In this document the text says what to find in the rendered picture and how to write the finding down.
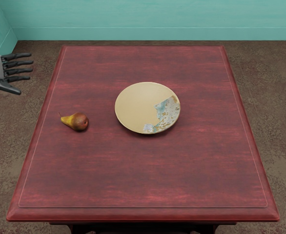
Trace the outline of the beige plate with printed pattern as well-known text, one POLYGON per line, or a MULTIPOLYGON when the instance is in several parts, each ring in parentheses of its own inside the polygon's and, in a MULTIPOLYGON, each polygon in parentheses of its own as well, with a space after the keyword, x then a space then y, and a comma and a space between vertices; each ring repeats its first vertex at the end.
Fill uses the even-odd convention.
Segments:
POLYGON ((126 87, 115 101, 115 114, 127 129, 140 134, 156 134, 172 127, 181 105, 176 94, 155 82, 139 82, 126 87))

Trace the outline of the red-yellow pear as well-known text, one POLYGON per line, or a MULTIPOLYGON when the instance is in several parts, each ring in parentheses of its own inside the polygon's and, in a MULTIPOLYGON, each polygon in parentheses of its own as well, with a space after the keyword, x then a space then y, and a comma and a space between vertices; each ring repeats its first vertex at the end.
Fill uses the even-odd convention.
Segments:
POLYGON ((74 113, 70 116, 62 116, 59 113, 59 116, 63 124, 77 132, 85 131, 89 124, 88 117, 81 112, 74 113))

